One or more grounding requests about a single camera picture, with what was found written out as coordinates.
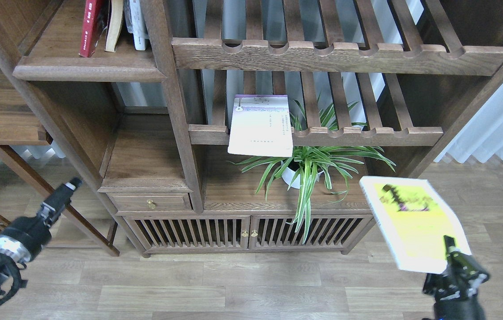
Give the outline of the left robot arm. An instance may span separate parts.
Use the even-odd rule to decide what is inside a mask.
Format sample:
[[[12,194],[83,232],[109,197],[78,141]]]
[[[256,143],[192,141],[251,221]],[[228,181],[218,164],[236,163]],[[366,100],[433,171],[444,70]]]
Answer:
[[[0,233],[0,306],[11,299],[27,281],[21,268],[34,260],[52,239],[50,228],[71,203],[82,181],[75,177],[61,184],[40,205],[34,217],[20,216]]]

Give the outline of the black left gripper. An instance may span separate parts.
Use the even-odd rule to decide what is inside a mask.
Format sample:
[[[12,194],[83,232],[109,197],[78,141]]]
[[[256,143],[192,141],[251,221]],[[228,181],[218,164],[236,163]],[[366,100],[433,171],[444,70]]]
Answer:
[[[0,252],[16,263],[29,263],[52,239],[50,227],[71,203],[75,190],[82,180],[74,177],[61,184],[40,205],[35,217],[21,216],[0,233]]]

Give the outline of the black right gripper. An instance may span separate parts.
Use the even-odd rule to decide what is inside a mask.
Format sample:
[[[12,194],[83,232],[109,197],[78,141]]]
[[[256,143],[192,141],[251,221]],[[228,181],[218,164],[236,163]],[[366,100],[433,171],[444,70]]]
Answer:
[[[443,236],[448,267],[442,274],[428,273],[422,292],[432,296],[435,320],[485,320],[478,300],[480,285],[490,278],[482,267],[472,266],[472,256],[456,247],[455,239]]]

